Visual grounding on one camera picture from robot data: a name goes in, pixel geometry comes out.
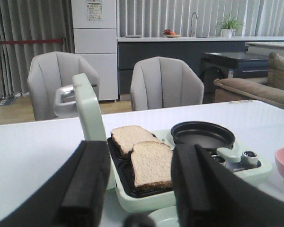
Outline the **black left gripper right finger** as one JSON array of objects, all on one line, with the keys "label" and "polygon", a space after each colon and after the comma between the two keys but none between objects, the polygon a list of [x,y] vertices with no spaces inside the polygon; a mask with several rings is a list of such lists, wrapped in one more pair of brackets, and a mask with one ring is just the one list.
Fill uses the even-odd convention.
[{"label": "black left gripper right finger", "polygon": [[[182,227],[284,227],[284,202],[252,186],[213,161],[221,170],[205,183],[197,170],[197,151],[176,145],[171,164],[172,186]],[[200,148],[199,145],[188,145]]]}]

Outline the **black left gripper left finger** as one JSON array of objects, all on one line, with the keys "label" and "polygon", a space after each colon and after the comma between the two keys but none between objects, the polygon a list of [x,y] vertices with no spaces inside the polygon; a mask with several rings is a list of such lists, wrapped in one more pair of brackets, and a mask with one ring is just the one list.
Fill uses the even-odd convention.
[{"label": "black left gripper left finger", "polygon": [[106,141],[82,141],[63,166],[0,227],[97,227],[110,174]]}]

